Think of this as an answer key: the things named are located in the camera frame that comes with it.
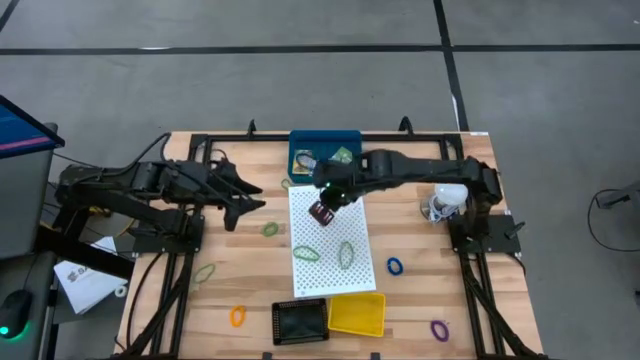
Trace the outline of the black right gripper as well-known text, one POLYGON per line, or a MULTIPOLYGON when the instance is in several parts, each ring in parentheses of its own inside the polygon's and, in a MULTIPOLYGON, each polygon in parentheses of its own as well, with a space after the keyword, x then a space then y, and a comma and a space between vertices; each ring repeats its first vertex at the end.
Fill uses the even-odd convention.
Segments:
MULTIPOLYGON (((319 197, 327 182, 332 182, 343 188, 349 198, 362 196, 369 192, 366 178, 369 160, 369 152, 356 155, 349 164, 329 159, 319 160, 312 174, 313 185, 319 190, 319 197)), ((327 226, 334 217, 333 211, 321 201, 316 201, 309 209, 309 213, 321 226, 327 226)))

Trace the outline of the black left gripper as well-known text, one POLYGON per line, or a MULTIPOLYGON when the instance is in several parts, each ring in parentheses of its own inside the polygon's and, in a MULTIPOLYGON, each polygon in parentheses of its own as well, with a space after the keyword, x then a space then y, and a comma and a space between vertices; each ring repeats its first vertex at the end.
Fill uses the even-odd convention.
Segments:
POLYGON ((261 194, 263 190, 244 181, 238 174, 236 165, 228 158, 210 160, 203 166, 203 205, 242 211, 254 211, 266 205, 263 200, 245 198, 245 193, 261 194))

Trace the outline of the yellow card pack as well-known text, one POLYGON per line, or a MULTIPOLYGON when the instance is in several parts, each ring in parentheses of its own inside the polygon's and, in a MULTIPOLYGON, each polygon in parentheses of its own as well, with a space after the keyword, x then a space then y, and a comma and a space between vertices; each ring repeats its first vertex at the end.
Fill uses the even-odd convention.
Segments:
POLYGON ((309 175, 313 172, 316 159, 311 150, 299 149, 294 151, 292 173, 295 175, 309 175))

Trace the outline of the blue plastic bin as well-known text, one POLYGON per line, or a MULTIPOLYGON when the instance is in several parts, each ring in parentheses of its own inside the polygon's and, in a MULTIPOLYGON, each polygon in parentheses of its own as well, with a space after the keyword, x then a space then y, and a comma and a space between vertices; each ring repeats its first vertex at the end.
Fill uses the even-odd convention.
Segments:
POLYGON ((289 134, 288 175, 294 183, 310 183, 310 175, 292 173, 294 151, 311 150, 316 160, 329 159, 340 147, 353 155, 362 152, 362 135, 357 130, 293 130, 289 134))

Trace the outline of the yellow slotted plastic basket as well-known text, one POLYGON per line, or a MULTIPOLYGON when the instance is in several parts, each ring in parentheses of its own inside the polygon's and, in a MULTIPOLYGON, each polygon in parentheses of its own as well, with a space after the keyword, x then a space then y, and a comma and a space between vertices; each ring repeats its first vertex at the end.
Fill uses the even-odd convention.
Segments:
POLYGON ((353 335, 382 337, 385 315, 384 294, 340 295, 330 299, 328 328, 353 335))

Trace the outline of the black slotted plastic basket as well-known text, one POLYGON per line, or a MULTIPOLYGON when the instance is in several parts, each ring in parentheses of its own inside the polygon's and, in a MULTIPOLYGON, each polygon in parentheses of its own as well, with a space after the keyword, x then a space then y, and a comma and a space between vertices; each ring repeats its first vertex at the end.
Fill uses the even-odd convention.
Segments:
POLYGON ((271 312, 275 346, 327 341, 330 337, 324 298, 276 302, 271 312))

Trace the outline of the dark grey desk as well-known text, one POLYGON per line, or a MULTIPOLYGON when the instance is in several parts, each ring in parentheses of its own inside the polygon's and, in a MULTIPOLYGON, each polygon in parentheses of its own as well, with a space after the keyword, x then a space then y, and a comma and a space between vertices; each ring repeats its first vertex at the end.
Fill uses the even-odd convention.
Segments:
POLYGON ((40 360, 42 336, 48 332, 47 310, 55 264, 53 253, 32 254, 0 260, 0 306, 11 293, 31 293, 28 320, 11 339, 0 336, 0 360, 40 360))

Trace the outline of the white perforated metal riser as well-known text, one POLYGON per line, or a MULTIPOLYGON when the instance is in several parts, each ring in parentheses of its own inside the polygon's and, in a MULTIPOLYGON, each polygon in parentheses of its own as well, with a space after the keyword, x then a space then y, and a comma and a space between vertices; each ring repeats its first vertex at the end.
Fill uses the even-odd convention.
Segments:
POLYGON ((319 261, 307 262, 294 258, 291 252, 294 296, 332 297, 374 291, 376 279, 363 201, 339 210, 329 225, 321 226, 309 213, 319 199, 317 188, 291 187, 288 195, 291 249, 306 245, 321 255, 319 261), (350 242, 355 251, 348 270, 341 270, 338 264, 339 246, 344 241, 350 242))

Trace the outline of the black support bar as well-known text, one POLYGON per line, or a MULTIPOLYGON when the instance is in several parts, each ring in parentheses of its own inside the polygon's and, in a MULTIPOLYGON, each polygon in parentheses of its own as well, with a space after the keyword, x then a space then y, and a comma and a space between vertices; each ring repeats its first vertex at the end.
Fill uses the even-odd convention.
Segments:
POLYGON ((126 258, 42 226, 37 231, 35 249, 37 252, 52 252, 63 260, 122 279, 130 279, 134 270, 134 263, 126 258))

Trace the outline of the white printed paper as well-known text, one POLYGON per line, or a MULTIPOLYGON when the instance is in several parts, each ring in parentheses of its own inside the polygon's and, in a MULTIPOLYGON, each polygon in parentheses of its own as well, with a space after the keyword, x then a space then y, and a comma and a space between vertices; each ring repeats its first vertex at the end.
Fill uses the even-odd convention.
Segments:
POLYGON ((54 272, 76 315, 82 315, 128 281, 108 275, 87 266, 70 261, 61 261, 54 266, 54 272))

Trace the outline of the computer monitor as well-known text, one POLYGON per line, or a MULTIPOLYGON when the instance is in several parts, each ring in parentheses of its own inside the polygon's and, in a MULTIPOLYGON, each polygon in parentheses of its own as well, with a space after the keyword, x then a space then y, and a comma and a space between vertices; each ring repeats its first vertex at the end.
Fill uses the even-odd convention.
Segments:
POLYGON ((62 148, 54 130, 0 95, 0 159, 62 148))

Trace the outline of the black computer mouse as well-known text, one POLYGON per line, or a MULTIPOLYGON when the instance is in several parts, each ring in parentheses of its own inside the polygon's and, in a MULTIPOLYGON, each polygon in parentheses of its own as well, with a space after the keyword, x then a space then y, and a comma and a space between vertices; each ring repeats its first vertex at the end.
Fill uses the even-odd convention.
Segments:
POLYGON ((0 304, 0 338, 13 339, 26 328, 33 295, 25 289, 16 290, 0 304))

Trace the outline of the grey stand leg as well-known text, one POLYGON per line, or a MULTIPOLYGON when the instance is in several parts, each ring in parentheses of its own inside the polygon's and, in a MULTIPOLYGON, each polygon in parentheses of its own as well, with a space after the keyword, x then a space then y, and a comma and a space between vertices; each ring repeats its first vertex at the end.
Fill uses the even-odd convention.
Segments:
POLYGON ((601 209, 610 209, 619 203, 630 202, 640 210, 640 180, 620 189, 607 189, 596 196, 596 204, 601 209))

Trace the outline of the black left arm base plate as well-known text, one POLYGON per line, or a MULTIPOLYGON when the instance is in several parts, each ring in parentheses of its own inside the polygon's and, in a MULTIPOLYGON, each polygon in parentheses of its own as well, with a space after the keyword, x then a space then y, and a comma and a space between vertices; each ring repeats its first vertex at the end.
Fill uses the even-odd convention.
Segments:
POLYGON ((198 252, 201 248, 203 232, 204 219, 198 217, 190 219, 186 226, 176 233, 157 230, 146 223, 128 230, 128 233, 134 237, 135 253, 171 254, 198 252))

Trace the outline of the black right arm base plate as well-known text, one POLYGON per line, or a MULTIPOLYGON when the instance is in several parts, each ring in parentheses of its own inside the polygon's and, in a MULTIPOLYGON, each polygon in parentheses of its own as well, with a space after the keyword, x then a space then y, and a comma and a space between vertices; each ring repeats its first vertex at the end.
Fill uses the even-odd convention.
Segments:
POLYGON ((447 221, 452 248, 463 254, 519 253, 518 232, 524 225, 524 222, 515 223, 511 215, 489 215, 481 219, 476 228, 467 225, 460 215, 447 221))

